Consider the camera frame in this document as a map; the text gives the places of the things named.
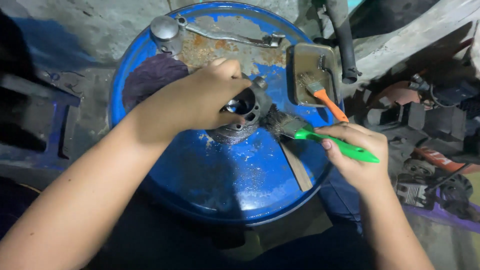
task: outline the finger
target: finger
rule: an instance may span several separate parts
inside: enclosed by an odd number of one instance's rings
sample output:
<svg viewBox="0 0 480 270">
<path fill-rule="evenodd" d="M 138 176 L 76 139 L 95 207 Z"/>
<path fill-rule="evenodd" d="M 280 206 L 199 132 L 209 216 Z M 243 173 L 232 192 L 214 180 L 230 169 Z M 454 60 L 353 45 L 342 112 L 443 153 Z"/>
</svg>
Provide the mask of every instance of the finger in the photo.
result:
<svg viewBox="0 0 480 270">
<path fill-rule="evenodd" d="M 333 124 L 333 125 L 349 126 L 353 129 L 356 129 L 356 130 L 358 130 L 360 132 L 363 132 L 367 135 L 373 135 L 373 134 L 376 133 L 376 132 L 371 131 L 370 129 L 368 129 L 366 127 L 363 127 L 363 126 L 358 125 L 358 124 L 349 123 L 349 122 L 340 122 L 340 123 L 336 123 L 336 124 Z"/>
<path fill-rule="evenodd" d="M 225 57 L 217 58 L 208 63 L 209 66 L 218 66 L 221 63 L 225 62 L 227 59 Z"/>
<path fill-rule="evenodd" d="M 240 62 L 238 60 L 225 60 L 216 67 L 216 73 L 225 79 L 241 78 Z"/>
<path fill-rule="evenodd" d="M 346 142 L 356 145 L 367 150 L 371 150 L 375 146 L 375 138 L 356 130 L 349 125 L 332 125 L 315 128 L 315 133 L 330 135 L 335 138 L 345 140 Z"/>
<path fill-rule="evenodd" d="M 250 86 L 252 86 L 252 82 L 249 79 L 234 79 L 230 82 L 230 89 L 235 95 Z"/>
<path fill-rule="evenodd" d="M 245 124 L 245 118 L 229 111 L 219 113 L 215 126 L 220 127 L 228 124 Z"/>
<path fill-rule="evenodd" d="M 340 152 L 338 145 L 330 139 L 323 139 L 322 146 L 325 149 L 325 153 L 330 162 L 339 169 L 339 171 L 351 168 L 354 160 L 348 158 Z"/>
</svg>

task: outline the blue barrel lid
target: blue barrel lid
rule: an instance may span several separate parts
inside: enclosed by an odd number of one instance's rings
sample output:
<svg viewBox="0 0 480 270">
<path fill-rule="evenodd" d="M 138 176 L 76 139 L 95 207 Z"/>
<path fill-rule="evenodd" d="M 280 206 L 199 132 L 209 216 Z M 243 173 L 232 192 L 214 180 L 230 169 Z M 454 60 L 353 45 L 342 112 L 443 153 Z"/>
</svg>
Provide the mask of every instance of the blue barrel lid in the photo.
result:
<svg viewBox="0 0 480 270">
<path fill-rule="evenodd" d="M 258 7 L 233 2 L 207 2 L 176 10 L 189 22 L 210 17 L 212 24 L 228 17 L 249 20 L 262 32 L 286 34 L 291 45 L 311 42 L 308 37 L 287 20 Z M 230 47 L 235 51 L 235 44 Z M 208 56 L 220 54 L 213 46 Z M 128 74 L 147 57 L 157 53 L 150 40 L 148 28 L 139 34 L 123 55 L 112 82 L 109 119 L 116 125 L 124 116 L 121 97 Z M 282 111 L 294 113 L 308 120 L 313 126 L 333 123 L 330 111 L 294 105 L 288 94 L 288 82 L 292 82 L 288 61 L 260 52 L 262 61 L 256 61 L 246 53 L 239 54 L 244 66 L 254 67 L 246 72 L 253 79 L 263 76 L 268 83 L 267 94 Z M 183 57 L 195 57 L 187 54 Z M 202 59 L 190 59 L 195 63 Z M 155 200 L 187 216 L 205 222 L 223 224 L 258 225 L 278 219 L 300 207 L 320 188 L 331 169 L 320 144 L 298 140 L 296 151 L 313 184 L 302 192 L 293 176 L 285 156 L 275 139 L 259 128 L 247 140 L 237 145 L 222 145 L 213 141 L 203 130 L 188 130 L 178 134 L 143 181 L 141 188 Z"/>
</svg>

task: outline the black hose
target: black hose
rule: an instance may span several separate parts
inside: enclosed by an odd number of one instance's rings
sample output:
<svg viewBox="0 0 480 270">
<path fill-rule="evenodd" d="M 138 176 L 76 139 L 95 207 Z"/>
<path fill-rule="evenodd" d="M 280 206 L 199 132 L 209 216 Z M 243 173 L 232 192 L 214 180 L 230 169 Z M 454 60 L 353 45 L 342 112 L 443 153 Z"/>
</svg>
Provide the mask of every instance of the black hose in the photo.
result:
<svg viewBox="0 0 480 270">
<path fill-rule="evenodd" d="M 357 75 L 361 76 L 362 73 L 357 70 L 355 64 L 352 31 L 348 21 L 348 3 L 347 0 L 326 0 L 326 8 L 338 40 L 342 60 L 342 83 L 350 85 L 356 82 Z"/>
</svg>

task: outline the concrete floor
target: concrete floor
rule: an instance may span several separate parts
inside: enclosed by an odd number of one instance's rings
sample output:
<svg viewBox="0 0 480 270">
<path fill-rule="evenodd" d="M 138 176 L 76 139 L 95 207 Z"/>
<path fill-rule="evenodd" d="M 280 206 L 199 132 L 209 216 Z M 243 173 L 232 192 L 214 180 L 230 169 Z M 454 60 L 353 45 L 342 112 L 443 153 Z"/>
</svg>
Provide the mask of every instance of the concrete floor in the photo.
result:
<svg viewBox="0 0 480 270">
<path fill-rule="evenodd" d="M 78 83 L 78 86 L 75 87 L 75 92 L 82 98 L 82 103 L 79 107 L 78 120 L 75 127 L 75 145 L 72 151 L 73 160 L 78 158 L 108 132 L 107 105 L 110 81 L 114 73 L 113 67 L 131 41 L 150 23 L 151 18 L 194 2 L 198 1 L 136 0 L 115 1 L 112 3 L 111 1 L 96 0 L 3 0 L 0 3 L 0 7 L 7 14 L 53 19 L 59 22 L 69 32 L 78 36 L 80 45 L 85 51 L 104 67 L 101 69 L 88 68 L 80 71 L 79 73 L 84 75 L 84 77 L 66 74 L 62 75 L 60 81 L 52 82 L 67 91 L 70 90 L 64 87 L 66 82 L 73 85 Z M 311 37 L 319 35 L 317 22 L 313 18 L 306 16 L 307 11 L 311 7 L 311 3 L 308 0 L 288 0 L 282 2 L 246 0 L 242 2 L 259 5 L 287 18 Z M 463 5 L 462 8 L 474 10 L 471 5 L 472 3 L 468 1 L 468 4 Z M 461 25 L 461 23 L 448 25 L 448 29 L 452 31 Z M 428 32 L 430 35 L 433 35 L 432 31 L 438 30 L 433 25 L 427 28 L 430 31 Z M 408 38 L 408 35 L 403 33 L 403 38 Z M 430 42 L 420 40 L 421 42 L 418 42 L 416 45 L 419 48 L 431 43 L 431 40 Z M 397 46 L 398 51 L 401 51 L 398 46 L 403 45 L 397 41 L 395 46 Z M 402 52 L 400 56 L 399 54 L 392 56 L 389 53 L 386 49 L 384 53 L 376 52 L 375 57 L 379 55 L 385 57 L 385 61 L 382 61 L 383 65 L 375 67 L 375 70 L 382 69 L 378 74 L 384 74 L 386 70 L 389 70 L 398 61 L 413 54 L 413 52 Z M 369 57 L 368 54 L 365 58 L 359 65 L 363 63 L 366 67 L 371 67 L 374 63 L 372 61 L 373 58 Z M 372 76 L 367 76 L 366 78 L 371 79 L 374 77 L 372 73 Z M 44 189 L 59 174 L 59 172 L 44 170 L 25 172 L 15 168 L 4 167 L 0 167 L 0 172 L 7 177 L 15 178 L 40 190 Z M 120 266 L 128 268 L 134 265 L 136 265 L 135 268 L 145 266 L 146 269 L 155 269 L 158 268 L 159 262 L 164 262 L 161 264 L 162 268 L 169 268 L 175 266 L 175 263 L 184 262 L 182 257 L 179 257 L 180 250 L 184 250 L 184 252 L 186 250 L 185 253 L 197 253 L 199 256 L 204 253 L 216 252 L 214 249 L 199 251 L 198 248 L 192 248 L 192 246 L 195 246 L 192 245 L 192 239 L 199 242 L 198 245 L 200 246 L 211 245 L 211 240 L 207 236 L 199 236 L 196 233 L 192 233 L 190 228 L 179 228 L 176 221 L 177 217 L 172 216 L 171 213 L 164 209 L 159 210 L 156 208 L 156 210 L 153 210 L 146 207 L 147 205 L 148 201 L 136 196 L 136 199 L 132 201 L 120 219 L 112 237 L 102 248 L 99 256 L 93 261 L 93 269 L 120 268 Z M 285 241 L 302 235 L 319 233 L 325 230 L 329 223 L 328 219 L 325 219 L 320 203 L 314 200 L 280 221 L 282 224 L 271 223 L 271 227 L 268 227 L 268 229 L 257 228 L 253 233 L 247 233 L 246 238 L 250 239 L 248 243 L 253 243 L 252 246 L 256 246 L 255 248 L 249 248 L 249 250 L 253 250 L 252 252 L 248 253 L 241 250 L 226 251 L 224 255 L 237 258 L 254 257 L 258 252 Z M 437 269 L 478 268 L 475 254 L 469 252 L 473 250 L 469 233 L 457 231 L 448 226 L 439 225 L 419 217 L 409 217 L 409 221 Z M 171 235 L 183 235 L 183 241 L 180 241 L 182 244 L 176 248 L 159 244 L 174 242 L 176 239 L 172 239 Z"/>
</svg>

